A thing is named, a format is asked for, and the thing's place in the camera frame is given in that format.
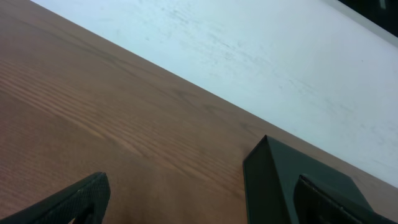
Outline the black box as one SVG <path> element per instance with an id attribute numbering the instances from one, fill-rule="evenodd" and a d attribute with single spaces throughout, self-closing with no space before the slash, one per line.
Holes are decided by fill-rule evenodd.
<path id="1" fill-rule="evenodd" d="M 301 174 L 373 211 L 351 177 L 269 136 L 245 158 L 243 174 L 250 224 L 300 223 L 294 188 Z"/>

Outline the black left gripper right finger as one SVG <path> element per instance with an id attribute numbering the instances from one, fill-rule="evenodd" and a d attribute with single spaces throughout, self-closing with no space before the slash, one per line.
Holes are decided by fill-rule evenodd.
<path id="1" fill-rule="evenodd" d="M 295 184 L 294 206 L 300 223 L 396 224 L 305 174 L 299 175 Z"/>

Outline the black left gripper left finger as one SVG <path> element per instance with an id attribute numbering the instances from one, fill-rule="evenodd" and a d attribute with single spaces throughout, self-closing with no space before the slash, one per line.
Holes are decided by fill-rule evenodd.
<path id="1" fill-rule="evenodd" d="M 67 188 L 1 220 L 2 224 L 101 224 L 110 198 L 104 172 L 79 180 Z"/>

